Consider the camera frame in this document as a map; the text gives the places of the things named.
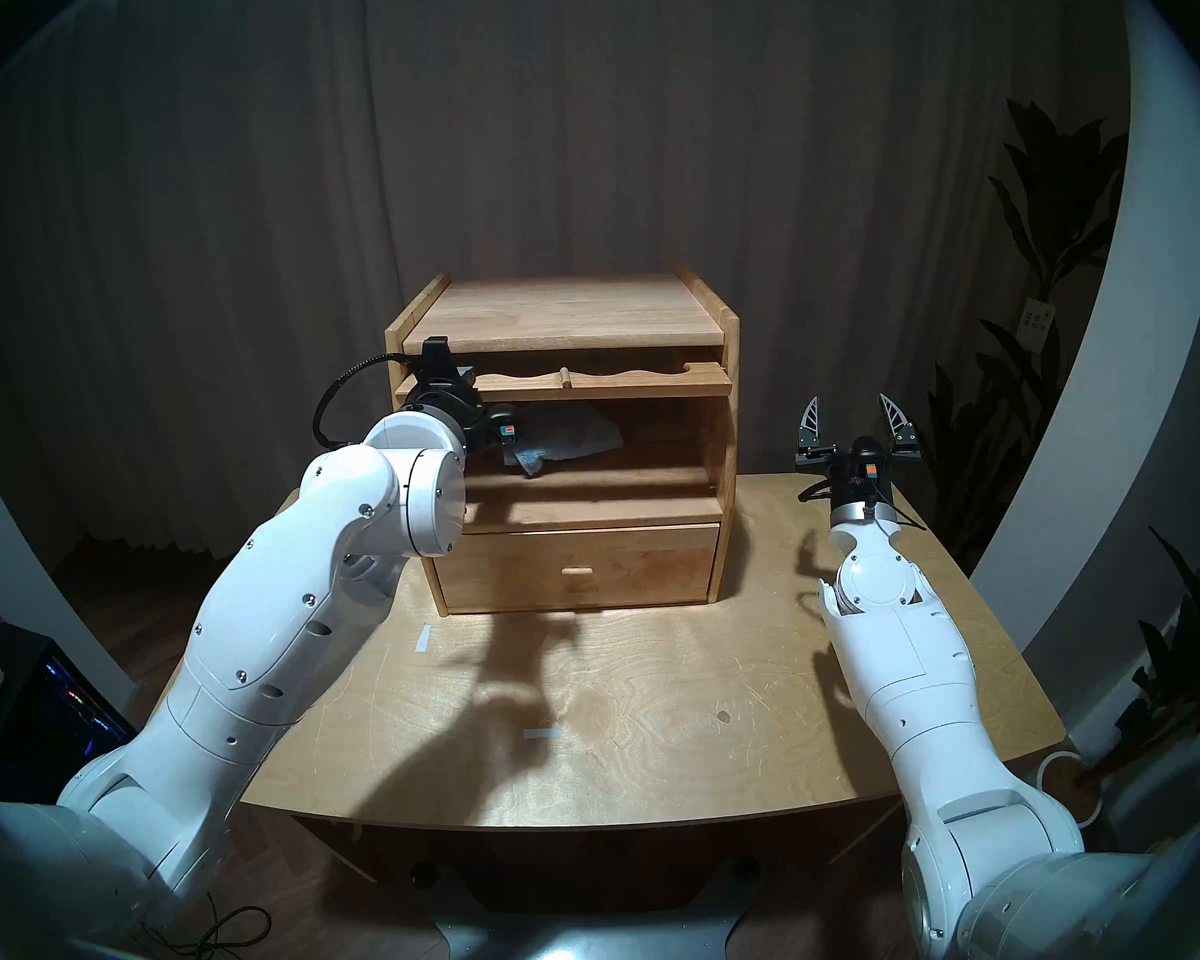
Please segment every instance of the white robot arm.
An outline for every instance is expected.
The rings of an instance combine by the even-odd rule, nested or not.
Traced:
[[[431,356],[448,376],[434,398],[312,461],[298,500],[228,564],[142,732],[86,764],[58,805],[0,803],[2,842],[50,928],[121,935],[200,894],[254,772],[390,613],[407,559],[454,548],[468,444],[514,439],[514,424],[446,368],[446,346]],[[328,444],[318,412],[314,428]]]
[[[817,400],[810,403],[797,464],[829,478],[800,500],[830,499],[830,539],[846,554],[834,586],[822,584],[822,607],[853,706],[888,752],[906,803],[904,894],[916,943],[924,956],[964,955],[976,918],[966,907],[979,892],[1026,860],[1079,854],[1084,844],[1064,808],[1001,763],[964,638],[920,569],[892,545],[900,517],[887,467],[914,460],[916,438],[881,398],[892,452],[870,437],[850,452],[823,446]]]

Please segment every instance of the wooden cabinet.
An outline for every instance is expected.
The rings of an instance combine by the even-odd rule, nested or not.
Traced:
[[[528,478],[467,462],[463,538],[424,566],[449,612],[704,604],[720,590],[737,476],[738,317],[689,271],[450,283],[386,330],[448,336],[486,402],[595,401],[623,446]],[[413,379],[391,365],[400,407]]]

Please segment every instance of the black cable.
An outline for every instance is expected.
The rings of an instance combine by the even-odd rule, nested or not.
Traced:
[[[271,913],[268,912],[265,908],[263,908],[260,905],[241,905],[238,910],[235,908],[234,912],[227,912],[226,916],[223,916],[220,919],[217,917],[217,905],[214,902],[214,896],[211,894],[206,894],[206,898],[209,899],[210,910],[211,912],[214,912],[214,924],[210,925],[204,931],[204,935],[200,936],[200,938],[197,940],[196,942],[186,942],[186,943],[168,942],[168,940],[166,940],[166,936],[162,935],[160,930],[152,930],[146,923],[142,923],[143,932],[145,932],[148,937],[150,937],[150,940],[164,947],[175,956],[191,956],[194,958],[194,960],[212,960],[212,958],[217,956],[217,953],[220,950],[228,954],[229,956],[236,958],[236,960],[240,960],[239,953],[235,953],[232,949],[233,946],[236,947],[256,946],[257,943],[264,941],[264,938],[268,937],[268,934],[271,932]],[[239,940],[235,942],[224,942],[224,943],[218,942],[218,930],[221,930],[221,928],[226,925],[226,923],[229,923],[236,916],[242,916],[245,912],[258,912],[258,914],[262,914],[262,918],[266,919],[266,925],[264,926],[262,932],[258,932],[258,935],[251,940]]]
[[[881,499],[881,502],[883,502],[886,505],[888,505],[888,508],[892,508],[895,512],[898,512],[898,516],[902,517],[902,522],[900,522],[899,526],[914,526],[918,530],[920,530],[920,533],[929,533],[929,530],[926,530],[924,526],[920,526],[918,522],[916,522],[916,520],[911,518],[906,512],[904,512],[904,510],[900,510],[896,505],[894,505],[884,496],[881,494],[881,487],[875,482],[875,478],[871,479],[871,487],[875,491],[875,494]]]
[[[340,446],[350,446],[354,440],[331,440],[320,430],[319,421],[325,416],[325,409],[329,408],[329,403],[334,401],[334,396],[337,395],[337,389],[346,385],[353,376],[364,371],[366,367],[371,367],[374,364],[380,364],[383,361],[395,361],[396,364],[408,365],[409,359],[403,354],[374,354],[370,356],[367,361],[360,361],[360,364],[354,367],[349,367],[338,376],[337,380],[334,382],[319,397],[319,402],[316,403],[316,414],[311,418],[311,432],[316,438],[316,443],[324,446],[325,450],[338,450]]]

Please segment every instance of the blue cloth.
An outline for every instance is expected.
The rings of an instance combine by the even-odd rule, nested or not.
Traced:
[[[590,402],[526,402],[518,407],[520,443],[503,446],[503,463],[520,463],[524,474],[544,461],[572,461],[622,446],[622,432]]]

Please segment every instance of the brown curtain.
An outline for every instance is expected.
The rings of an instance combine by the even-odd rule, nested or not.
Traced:
[[[1,346],[92,534],[227,553],[438,270],[684,260],[787,470],[815,391],[851,438],[971,382],[1026,295],[1004,98],[1114,133],[1123,54],[1118,0],[82,0],[0,76]]]

